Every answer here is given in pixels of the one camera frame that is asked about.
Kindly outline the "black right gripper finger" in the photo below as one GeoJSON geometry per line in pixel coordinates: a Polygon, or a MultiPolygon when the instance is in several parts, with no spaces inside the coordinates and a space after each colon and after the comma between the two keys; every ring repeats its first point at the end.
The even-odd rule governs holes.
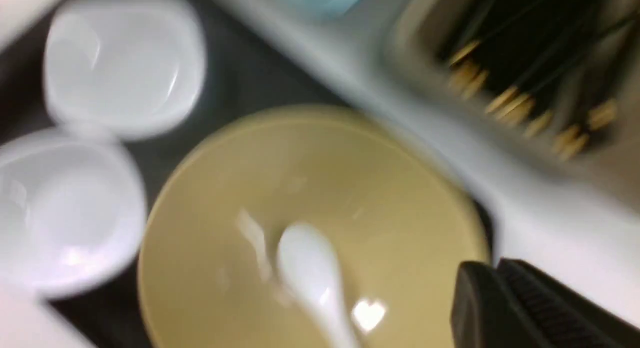
{"type": "Polygon", "coordinates": [[[637,348],[638,328],[525,260],[458,266],[456,348],[637,348]]]}

